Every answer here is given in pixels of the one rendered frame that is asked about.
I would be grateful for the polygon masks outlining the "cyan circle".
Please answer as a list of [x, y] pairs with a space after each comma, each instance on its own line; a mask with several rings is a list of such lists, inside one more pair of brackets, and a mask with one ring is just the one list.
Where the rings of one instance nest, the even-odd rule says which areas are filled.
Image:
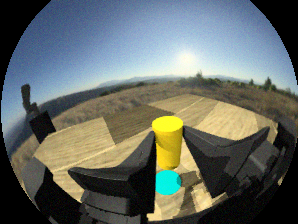
[[176, 193], [181, 186], [181, 179], [178, 173], [173, 171], [162, 171], [156, 175], [156, 190], [160, 194]]

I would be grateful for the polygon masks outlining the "yellow cylinder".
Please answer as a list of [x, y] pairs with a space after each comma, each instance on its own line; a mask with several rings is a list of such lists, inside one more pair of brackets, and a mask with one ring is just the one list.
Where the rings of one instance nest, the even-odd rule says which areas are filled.
[[177, 116], [164, 116], [152, 123], [156, 136], [158, 165], [166, 171], [173, 171], [181, 163], [182, 120]]

